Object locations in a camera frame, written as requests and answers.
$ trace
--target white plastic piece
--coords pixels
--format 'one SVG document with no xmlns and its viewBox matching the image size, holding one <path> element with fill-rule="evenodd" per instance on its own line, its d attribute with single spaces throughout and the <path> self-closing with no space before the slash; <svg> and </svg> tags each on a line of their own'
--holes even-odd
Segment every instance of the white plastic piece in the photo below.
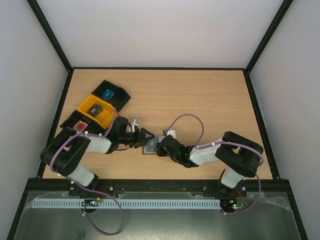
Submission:
<svg viewBox="0 0 320 240">
<path fill-rule="evenodd" d="M 199 146 L 200 149 L 194 147 L 190 152 L 189 159 L 197 165 L 202 165 L 202 164 L 205 164 L 208 162 L 215 162 L 215 161 L 220 160 L 219 158 L 217 158 L 215 156 L 217 149 L 220 147 L 220 144 L 219 145 L 212 145 L 212 146 L 206 147 L 204 149 L 201 149 L 201 147 L 207 146 L 209 144 L 212 145 L 212 143 L 201 145 L 201 146 Z"/>
<path fill-rule="evenodd" d="M 111 141 L 104 137 L 99 136 L 85 136 L 86 138 L 90 139 L 91 142 L 89 146 L 85 150 L 86 153 L 103 153 L 105 154 L 108 152 Z"/>
<path fill-rule="evenodd" d="M 234 189 L 237 184 L 244 179 L 244 176 L 240 175 L 236 171 L 234 171 L 231 167 L 224 171 L 221 183 L 228 188 Z"/>
<path fill-rule="evenodd" d="M 36 198 L 33 209 L 78 209 L 85 199 L 74 198 Z M 123 209 L 221 209 L 217 199 L 118 199 Z M 92 203 L 87 209 L 118 209 L 111 199 Z"/>
<path fill-rule="evenodd" d="M 95 175 L 81 164 L 78 164 L 76 169 L 69 174 L 68 177 L 86 187 L 92 182 Z"/>
<path fill-rule="evenodd" d="M 131 123 L 131 133 L 134 133 L 135 132 L 135 128 L 136 127 L 139 127 L 139 125 L 140 125 L 140 119 L 139 118 L 135 118 L 134 120 L 133 120 L 133 122 Z"/>
<path fill-rule="evenodd" d="M 88 123 L 79 120 L 74 126 L 73 129 L 76 130 L 76 132 L 82 133 L 86 128 L 88 127 Z"/>
<path fill-rule="evenodd" d="M 166 133 L 167 136 L 171 135 L 174 139 L 176 139 L 176 131 L 170 128 Z"/>
</svg>

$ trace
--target black metal frame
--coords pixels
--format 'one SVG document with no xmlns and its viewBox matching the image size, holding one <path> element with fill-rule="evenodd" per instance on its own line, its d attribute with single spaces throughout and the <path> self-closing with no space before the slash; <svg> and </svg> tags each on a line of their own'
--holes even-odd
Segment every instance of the black metal frame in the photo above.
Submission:
<svg viewBox="0 0 320 240">
<path fill-rule="evenodd" d="M 272 35 L 276 31 L 278 25 L 280 24 L 282 18 L 288 11 L 293 0 L 284 0 L 277 11 L 275 17 L 273 18 L 270 26 L 268 27 L 266 33 L 264 34 L 260 44 L 258 45 L 256 51 L 254 52 L 249 64 L 246 69 L 244 68 L 208 68 L 208 67 L 71 67 L 66 55 L 64 54 L 55 34 L 53 33 L 46 17 L 44 16 L 39 4 L 36 0 L 27 0 L 31 9 L 33 10 L 35 16 L 37 17 L 39 23 L 43 27 L 43 30 L 47 34 L 52 46 L 56 50 L 58 56 L 60 57 L 63 65 L 68 71 L 68 75 L 64 84 L 64 88 L 60 97 L 60 101 L 53 119 L 52 127 L 48 136 L 47 144 L 54 138 L 56 129 L 58 127 L 59 118 L 67 97 L 69 85 L 72 79 L 72 75 L 75 69 L 117 69 L 117 70 L 235 70 L 243 71 L 245 82 L 250 95 L 252 107 L 256 117 L 256 121 L 261 134 L 264 149 L 267 155 L 268 164 L 270 166 L 271 174 L 273 180 L 261 180 L 262 189 L 264 192 L 285 192 L 289 199 L 291 209 L 293 210 L 293 215 L 298 227 L 298 231 L 301 239 L 308 239 L 305 228 L 303 226 L 299 210 L 290 186 L 290 183 L 286 179 L 280 179 L 279 170 L 275 161 L 275 157 L 270 145 L 268 134 L 266 131 L 265 123 L 262 118 L 259 103 L 253 88 L 253 84 L 250 78 L 250 72 L 257 63 L 260 55 L 267 46 Z M 43 179 L 45 164 L 41 162 L 36 178 L 30 178 L 26 184 L 25 190 L 22 194 L 21 201 L 19 203 L 17 212 L 15 214 L 9 235 L 7 239 L 13 239 L 17 231 L 19 220 L 24 209 L 28 193 L 30 191 L 69 191 L 70 182 L 66 179 Z M 100 179 L 99 183 L 104 186 L 113 187 L 112 191 L 107 188 L 109 194 L 117 194 L 123 192 L 126 189 L 128 192 L 202 192 L 205 196 L 214 196 L 216 192 L 213 187 L 216 186 L 218 180 L 130 180 L 130 179 Z M 246 180 L 244 181 L 244 186 L 247 192 L 257 192 L 258 182 L 256 180 Z"/>
</svg>

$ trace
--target wire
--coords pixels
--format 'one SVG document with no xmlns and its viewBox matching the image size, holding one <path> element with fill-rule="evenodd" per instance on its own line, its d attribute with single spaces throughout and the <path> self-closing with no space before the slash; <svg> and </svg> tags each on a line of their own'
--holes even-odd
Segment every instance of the wire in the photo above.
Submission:
<svg viewBox="0 0 320 240">
<path fill-rule="evenodd" d="M 86 205 L 84 205 L 83 207 L 83 214 L 84 216 L 86 216 L 86 218 L 89 220 L 89 222 L 91 223 L 91 225 L 93 226 L 93 228 L 103 234 L 103 235 L 106 235 L 106 236 L 114 236 L 114 235 L 117 235 L 118 233 L 120 233 L 124 227 L 124 224 L 125 224 L 125 212 L 123 210 L 123 208 L 121 207 L 121 204 L 120 202 L 118 202 L 113 196 L 105 193 L 105 192 L 102 192 L 102 191 L 96 191 L 96 190 L 91 190 L 91 189 L 88 189 L 84 186 L 82 186 L 80 183 L 78 183 L 77 181 L 74 182 L 75 184 L 77 184 L 81 189 L 87 191 L 87 192 L 90 192 L 90 193 L 94 193 L 94 194 L 100 194 L 100 195 L 104 195 L 106 196 L 107 198 L 109 199 L 112 199 L 116 204 L 117 206 L 119 207 L 120 211 L 121 211 L 121 225 L 119 227 L 119 229 L 115 232 L 106 232 L 106 231 L 102 231 L 100 228 L 98 228 L 93 222 L 92 220 L 90 219 L 90 217 L 88 216 L 87 212 L 86 212 L 86 207 L 88 206 L 89 203 L 87 203 Z"/>
<path fill-rule="evenodd" d="M 128 150 L 130 147 L 127 147 L 127 148 L 122 148 L 122 149 L 117 149 L 116 151 L 125 151 L 125 150 Z"/>
<path fill-rule="evenodd" d="M 116 119 L 116 113 L 117 113 L 117 110 L 116 110 L 116 108 L 114 107 L 114 108 L 113 108 L 113 114 L 112 114 L 112 121 L 111 121 L 111 123 L 110 123 L 110 126 L 109 126 L 108 130 L 107 130 L 107 131 L 105 132 L 105 134 L 103 135 L 104 137 L 106 137 L 106 136 L 110 133 L 111 127 L 112 127 L 112 125 L 114 124 L 114 121 L 115 121 L 115 119 Z"/>
<path fill-rule="evenodd" d="M 103 193 L 107 193 L 107 191 L 106 191 L 106 189 L 103 187 L 103 186 L 100 186 L 98 189 L 101 189 L 101 191 L 103 192 Z"/>
<path fill-rule="evenodd" d="M 114 121 L 115 121 L 115 116 L 116 116 L 116 113 L 117 113 L 117 110 L 116 108 L 114 107 L 113 108 L 113 115 L 112 115 L 112 121 L 110 123 L 110 126 L 108 128 L 108 130 L 105 132 L 105 134 L 103 136 L 100 136 L 100 135 L 97 135 L 97 134 L 92 134 L 92 133 L 77 133 L 73 136 L 71 136 L 70 138 L 68 138 L 68 140 L 66 140 L 59 148 L 58 150 L 55 152 L 55 154 L 53 155 L 52 159 L 51 159 L 51 162 L 50 162 L 50 170 L 54 173 L 56 173 L 56 171 L 54 170 L 54 163 L 56 161 L 56 158 L 57 156 L 61 153 L 61 151 L 65 148 L 65 146 L 70 143 L 73 139 L 79 137 L 79 136 L 92 136 L 92 137 L 100 137 L 100 138 L 106 138 L 106 136 L 108 135 L 108 133 L 110 132 L 113 124 L 114 124 Z"/>
<path fill-rule="evenodd" d="M 245 201 L 244 201 L 244 199 L 242 198 L 241 193 L 240 193 L 237 189 L 235 189 L 235 192 L 239 195 L 239 199 L 241 199 L 242 203 L 245 204 Z"/>
<path fill-rule="evenodd" d="M 195 147 L 197 147 L 199 141 L 201 140 L 201 138 L 203 137 L 203 135 L 204 135 L 204 133 L 205 133 L 205 126 L 204 126 L 203 122 L 201 121 L 201 119 L 200 119 L 199 117 L 197 117 L 196 115 L 190 114 L 190 113 L 182 114 L 182 115 L 178 116 L 178 117 L 171 123 L 171 125 L 170 125 L 166 130 L 168 131 L 169 129 L 171 129 L 172 126 L 176 123 L 176 121 L 178 121 L 180 118 L 185 117 L 185 116 L 194 117 L 194 118 L 197 119 L 197 120 L 200 122 L 200 124 L 201 124 L 202 132 L 201 132 L 201 135 L 200 135 L 200 137 L 198 138 L 198 140 L 195 142 Z"/>
<path fill-rule="evenodd" d="M 243 144 L 239 144 L 239 143 L 235 143 L 235 142 L 230 142 L 230 141 L 213 142 L 213 143 L 210 143 L 208 145 L 199 146 L 198 149 L 206 149 L 206 148 L 212 147 L 212 145 L 232 145 L 232 146 L 237 146 L 237 147 L 240 147 L 240 148 L 243 148 L 243 149 L 248 149 L 251 152 L 254 152 L 255 154 L 257 154 L 261 158 L 261 162 L 259 163 L 258 167 L 260 167 L 265 162 L 264 156 L 260 152 L 258 152 L 257 150 L 253 149 L 252 147 L 249 147 L 249 146 L 246 146 L 246 145 L 243 145 Z"/>
<path fill-rule="evenodd" d="M 259 191 L 258 194 L 256 196 L 256 199 L 254 200 L 254 202 L 246 209 L 242 210 L 242 211 L 236 211 L 236 212 L 225 212 L 222 208 L 221 208 L 221 212 L 223 212 L 224 215 L 236 215 L 236 214 L 241 214 L 244 213 L 250 209 L 252 209 L 254 207 L 254 205 L 256 205 L 256 203 L 258 202 L 259 198 L 260 198 L 260 194 L 261 194 L 261 181 L 259 176 L 256 174 L 255 175 L 256 178 L 258 179 L 258 183 L 259 183 Z"/>
</svg>

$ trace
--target wooden table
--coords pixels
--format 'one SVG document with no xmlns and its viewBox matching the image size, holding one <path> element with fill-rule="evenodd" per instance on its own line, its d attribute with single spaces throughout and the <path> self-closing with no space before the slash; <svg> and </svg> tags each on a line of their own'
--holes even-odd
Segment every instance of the wooden table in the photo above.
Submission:
<svg viewBox="0 0 320 240">
<path fill-rule="evenodd" d="M 204 124 L 199 144 L 232 131 L 263 145 L 243 72 L 237 70 L 76 69 L 59 125 L 103 80 L 124 88 L 131 96 L 120 115 L 130 122 L 140 118 L 140 127 L 155 135 L 161 135 L 177 116 L 190 113 Z M 193 117 L 181 118 L 173 128 L 184 145 L 195 144 L 201 134 L 201 125 Z M 272 179 L 264 157 L 266 161 L 257 174 L 261 179 Z M 101 179 L 218 179 L 227 167 L 216 161 L 185 168 L 169 157 L 142 155 L 141 147 L 112 154 L 86 153 L 81 164 Z M 59 177 L 46 166 L 43 178 Z"/>
</svg>

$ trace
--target white wall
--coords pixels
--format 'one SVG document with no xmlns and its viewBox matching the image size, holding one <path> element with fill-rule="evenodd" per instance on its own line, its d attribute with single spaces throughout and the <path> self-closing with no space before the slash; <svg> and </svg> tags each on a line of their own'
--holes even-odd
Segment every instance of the white wall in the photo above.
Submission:
<svg viewBox="0 0 320 240">
<path fill-rule="evenodd" d="M 67 71 L 25 0 L 0 1 L 0 239 L 34 178 Z"/>
<path fill-rule="evenodd" d="M 74 67 L 245 68 L 283 0 L 38 0 Z"/>
<path fill-rule="evenodd" d="M 251 73 L 282 178 L 319 239 L 320 1 L 294 1 Z"/>
</svg>

